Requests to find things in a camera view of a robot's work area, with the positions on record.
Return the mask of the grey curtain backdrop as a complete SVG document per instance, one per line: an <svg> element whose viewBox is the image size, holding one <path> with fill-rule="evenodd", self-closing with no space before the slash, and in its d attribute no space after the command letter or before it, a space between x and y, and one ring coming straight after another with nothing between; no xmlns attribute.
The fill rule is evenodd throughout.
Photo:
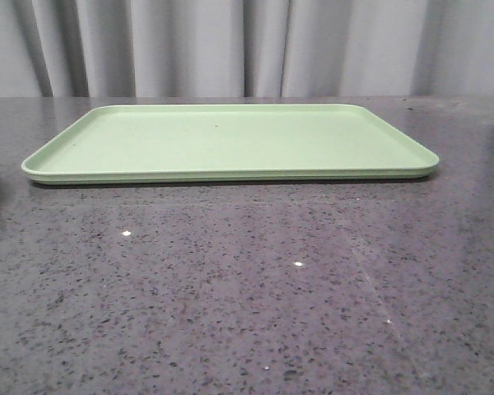
<svg viewBox="0 0 494 395"><path fill-rule="evenodd" d="M494 1L0 1L0 96L494 95Z"/></svg>

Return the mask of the light green plastic tray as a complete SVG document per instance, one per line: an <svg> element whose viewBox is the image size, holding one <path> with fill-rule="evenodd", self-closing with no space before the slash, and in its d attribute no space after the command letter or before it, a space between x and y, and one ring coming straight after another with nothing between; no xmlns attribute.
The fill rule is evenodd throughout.
<svg viewBox="0 0 494 395"><path fill-rule="evenodd" d="M439 157L345 104L110 105L22 163L41 184L417 179Z"/></svg>

